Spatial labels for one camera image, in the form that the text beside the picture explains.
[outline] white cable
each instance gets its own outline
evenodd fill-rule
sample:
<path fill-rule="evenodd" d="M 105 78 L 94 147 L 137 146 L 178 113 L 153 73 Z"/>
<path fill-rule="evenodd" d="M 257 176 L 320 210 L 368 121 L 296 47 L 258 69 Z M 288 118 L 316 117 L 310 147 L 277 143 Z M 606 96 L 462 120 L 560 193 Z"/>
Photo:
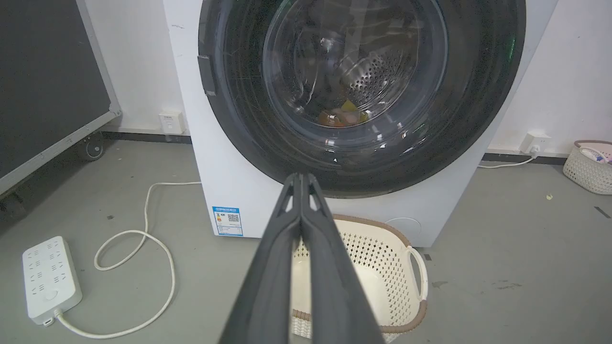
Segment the white cable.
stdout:
<path fill-rule="evenodd" d="M 149 207 L 149 196 L 151 195 L 151 190 L 156 185 L 196 185 L 196 184 L 202 184 L 202 183 L 201 182 L 155 183 L 155 184 L 151 185 L 149 187 L 149 191 L 147 192 L 147 198 L 146 198 L 146 200 L 144 202 L 144 231 L 127 230 L 127 231 L 123 231 L 123 232 L 117 233 L 114 236 L 112 236 L 109 240 L 107 240 L 104 244 L 102 244 L 102 246 L 100 246 L 100 248 L 98 249 L 98 252 L 96 252 L 95 256 L 94 256 L 94 266 L 95 266 L 95 268 L 100 270 L 100 271 L 107 271 L 107 270 L 111 270 L 111 269 L 114 269 L 114 268 L 118 267 L 119 265 L 121 265 L 121 264 L 125 263 L 127 260 L 129 260 L 132 256 L 134 256 L 134 254 L 136 254 L 136 252 L 138 252 L 140 247 L 142 247 L 142 245 L 144 244 L 144 241 L 146 240 L 147 237 L 149 239 L 155 241 L 159 246 L 161 246 L 163 248 L 163 250 L 166 251 L 166 254 L 168 255 L 168 261 L 170 262 L 170 276 L 172 277 L 172 286 L 170 287 L 170 295 L 168 296 L 168 299 L 166 300 L 166 303 L 164 303 L 164 305 L 159 310 L 159 312 L 157 312 L 157 314 L 155 314 L 151 319 L 145 321 L 144 323 L 142 323 L 142 324 L 140 324 L 140 325 L 138 325 L 136 327 L 133 327 L 131 329 L 127 329 L 127 330 L 124 330 L 124 331 L 121 331 L 121 332 L 111 333 L 111 334 L 92 334 L 92 333 L 88 333 L 88 332 L 79 330 L 76 327 L 72 326 L 66 319 L 64 319 L 64 315 L 62 314 L 61 311 L 56 310 L 54 312 L 54 314 L 55 314 L 55 317 L 58 319 L 58 321 L 60 323 L 62 323 L 67 329 L 71 330 L 72 332 L 74 332 L 74 333 L 76 333 L 78 335 L 82 335 L 83 337 L 87 337 L 87 338 L 91 338 L 91 339 L 109 339 L 109 338 L 115 338 L 115 337 L 119 337 L 119 336 L 122 336 L 122 335 L 130 334 L 132 332 L 136 332 L 136 331 L 142 329 L 143 327 L 147 326 L 148 324 L 151 324 L 153 321 L 155 321 L 157 318 L 159 318 L 160 315 L 162 315 L 162 313 L 166 310 L 166 308 L 168 308 L 168 305 L 170 304 L 170 301 L 172 301 L 172 297 L 174 296 L 174 287 L 176 286 L 176 276 L 174 274 L 174 260 L 172 259 L 172 254 L 170 254 L 170 250 L 168 250 L 166 245 L 164 245 L 161 241 L 159 241 L 159 239 L 157 239 L 156 237 L 154 237 L 151 234 L 149 234 L 149 219 L 147 217 L 147 208 Z M 100 255 L 100 252 L 106 247 L 106 245 L 108 245 L 115 238 L 117 238 L 119 236 L 122 236 L 122 235 L 125 235 L 125 234 L 129 234 L 129 233 L 142 234 L 142 236 L 143 236 L 142 240 L 140 240 L 140 244 L 138 244 L 136 249 L 134 251 L 132 251 L 129 255 L 127 255 L 127 257 L 125 257 L 123 260 L 118 262 L 117 264 L 112 265 L 112 266 L 108 266 L 108 267 L 101 267 L 98 264 L 98 257 Z"/>
<path fill-rule="evenodd" d="M 512 167 L 512 166 L 520 166 L 520 165 L 524 165 L 528 162 L 531 162 L 535 159 L 536 157 L 532 157 L 531 159 L 524 161 L 524 162 L 519 162 L 519 163 L 509 163 L 507 165 L 497 165 L 497 166 L 483 166 L 483 165 L 478 165 L 478 167 L 480 168 L 500 168 L 500 167 Z"/>

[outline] laundry basket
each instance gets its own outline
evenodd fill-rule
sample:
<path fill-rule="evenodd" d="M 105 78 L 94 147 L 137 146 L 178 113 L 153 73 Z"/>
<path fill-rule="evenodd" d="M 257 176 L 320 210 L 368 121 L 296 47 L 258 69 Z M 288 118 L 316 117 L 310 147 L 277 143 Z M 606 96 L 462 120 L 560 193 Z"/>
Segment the laundry basket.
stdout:
<path fill-rule="evenodd" d="M 404 235 L 385 223 L 344 215 L 334 219 L 385 341 L 413 330 L 427 309 L 423 258 Z M 411 256 L 419 267 L 420 292 Z M 303 242 L 294 252 L 291 271 L 293 333 L 310 338 L 310 257 Z"/>
<path fill-rule="evenodd" d="M 590 158 L 600 157 L 601 161 Z M 593 193 L 612 195 L 612 142 L 576 141 L 563 174 Z"/>

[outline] energy label sticker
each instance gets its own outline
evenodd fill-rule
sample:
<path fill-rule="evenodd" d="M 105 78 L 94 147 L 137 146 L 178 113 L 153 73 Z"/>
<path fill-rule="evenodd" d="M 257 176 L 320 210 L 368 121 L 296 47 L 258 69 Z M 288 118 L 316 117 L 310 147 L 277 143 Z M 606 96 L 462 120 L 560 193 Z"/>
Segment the energy label sticker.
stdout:
<path fill-rule="evenodd" d="M 242 236 L 240 209 L 212 207 L 212 213 L 215 215 L 219 235 Z"/>

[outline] electrical socket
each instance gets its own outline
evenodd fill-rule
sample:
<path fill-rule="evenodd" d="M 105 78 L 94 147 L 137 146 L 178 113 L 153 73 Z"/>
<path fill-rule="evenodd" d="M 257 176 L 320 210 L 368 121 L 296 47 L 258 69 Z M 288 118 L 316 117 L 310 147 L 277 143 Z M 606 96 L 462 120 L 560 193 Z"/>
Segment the electrical socket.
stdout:
<path fill-rule="evenodd" d="M 551 137 L 546 134 L 529 132 L 525 136 L 519 149 L 525 154 L 538 156 L 539 153 L 543 152 L 548 147 L 550 140 Z"/>
<path fill-rule="evenodd" d="M 165 134 L 181 135 L 185 132 L 185 121 L 180 111 L 164 111 L 159 114 L 159 121 Z"/>

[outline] power strip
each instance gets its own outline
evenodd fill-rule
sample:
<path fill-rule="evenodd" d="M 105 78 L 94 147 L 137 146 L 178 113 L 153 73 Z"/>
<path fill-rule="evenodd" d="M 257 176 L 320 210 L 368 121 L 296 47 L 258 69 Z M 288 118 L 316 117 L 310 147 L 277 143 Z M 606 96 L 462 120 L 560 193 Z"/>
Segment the power strip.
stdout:
<path fill-rule="evenodd" d="M 38 244 L 31 249 L 28 249 L 23 253 L 23 275 L 26 282 L 26 302 L 28 304 L 28 316 L 37 324 L 49 326 L 53 324 L 53 320 L 57 319 L 62 323 L 68 330 L 81 335 L 83 337 L 91 339 L 109 339 L 120 337 L 122 335 L 134 333 L 145 326 L 148 326 L 168 308 L 172 298 L 174 296 L 174 289 L 176 287 L 176 274 L 174 272 L 174 260 L 170 250 L 164 245 L 159 239 L 149 234 L 149 219 L 147 216 L 147 209 L 149 207 L 149 197 L 151 190 L 158 185 L 198 185 L 200 182 L 182 182 L 182 183 L 155 183 L 149 187 L 147 197 L 144 201 L 144 231 L 127 230 L 119 232 L 114 236 L 110 237 L 100 248 L 94 256 L 94 267 L 100 271 L 112 270 L 121 264 L 125 263 L 132 256 L 138 252 L 143 246 L 146 239 L 153 240 L 157 243 L 168 255 L 168 262 L 170 263 L 170 294 L 168 299 L 162 306 L 162 308 L 153 316 L 151 319 L 143 322 L 138 326 L 134 326 L 130 329 L 123 330 L 120 332 L 109 333 L 109 334 L 94 334 L 82 331 L 75 326 L 71 325 L 67 319 L 64 318 L 64 312 L 76 306 L 81 299 L 83 294 L 81 293 L 81 287 L 77 281 L 77 274 L 75 273 L 74 264 L 72 263 L 72 257 L 70 256 L 70 250 L 68 244 L 60 236 L 56 236 L 49 239 L 41 244 Z M 140 240 L 140 244 L 136 246 L 127 257 L 120 260 L 118 263 L 102 267 L 98 263 L 100 253 L 104 251 L 104 248 L 117 237 L 126 234 L 140 234 L 143 238 Z"/>
<path fill-rule="evenodd" d="M 53 324 L 54 311 L 76 306 L 83 294 L 68 244 L 53 237 L 23 252 L 28 316 L 38 325 Z"/>

